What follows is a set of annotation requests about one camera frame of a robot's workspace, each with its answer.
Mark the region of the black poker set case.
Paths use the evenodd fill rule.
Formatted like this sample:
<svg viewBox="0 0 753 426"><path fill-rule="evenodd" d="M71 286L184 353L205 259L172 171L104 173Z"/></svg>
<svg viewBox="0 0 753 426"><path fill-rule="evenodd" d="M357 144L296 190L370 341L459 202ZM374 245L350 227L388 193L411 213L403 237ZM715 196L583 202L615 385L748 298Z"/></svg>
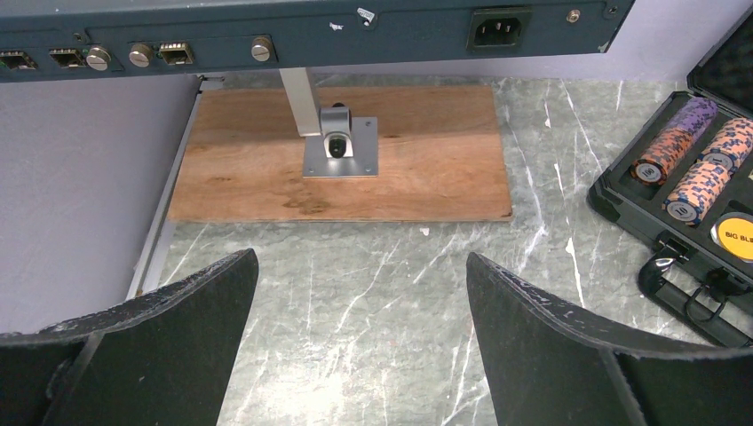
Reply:
<svg viewBox="0 0 753 426"><path fill-rule="evenodd" d="M653 252L642 294L709 342L752 311L752 15L743 14L597 179L590 206Z"/></svg>

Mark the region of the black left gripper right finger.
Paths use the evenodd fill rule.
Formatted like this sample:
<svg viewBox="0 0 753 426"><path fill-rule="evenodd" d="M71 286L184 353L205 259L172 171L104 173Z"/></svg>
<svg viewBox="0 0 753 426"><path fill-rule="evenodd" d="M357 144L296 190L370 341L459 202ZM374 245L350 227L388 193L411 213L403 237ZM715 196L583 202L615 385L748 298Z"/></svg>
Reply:
<svg viewBox="0 0 753 426"><path fill-rule="evenodd" d="M466 286L500 425L749 425L752 351L652 334L472 253Z"/></svg>

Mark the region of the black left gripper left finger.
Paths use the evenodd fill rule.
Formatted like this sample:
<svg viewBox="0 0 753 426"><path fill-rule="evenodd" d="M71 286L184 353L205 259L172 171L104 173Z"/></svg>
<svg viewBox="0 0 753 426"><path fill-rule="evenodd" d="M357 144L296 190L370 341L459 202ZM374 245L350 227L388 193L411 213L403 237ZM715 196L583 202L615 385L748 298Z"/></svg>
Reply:
<svg viewBox="0 0 753 426"><path fill-rule="evenodd" d="M247 248L107 310L2 335L2 424L215 424L258 273Z"/></svg>

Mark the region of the orange blue chip stack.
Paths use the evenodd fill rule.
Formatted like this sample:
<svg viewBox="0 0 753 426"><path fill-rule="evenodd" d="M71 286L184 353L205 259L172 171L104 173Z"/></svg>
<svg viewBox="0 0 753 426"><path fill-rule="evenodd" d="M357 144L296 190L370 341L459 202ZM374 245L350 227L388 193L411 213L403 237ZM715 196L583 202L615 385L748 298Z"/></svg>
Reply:
<svg viewBox="0 0 753 426"><path fill-rule="evenodd" d="M697 162L664 200L663 209L686 225L698 225L731 179L730 173L710 162Z"/></svg>

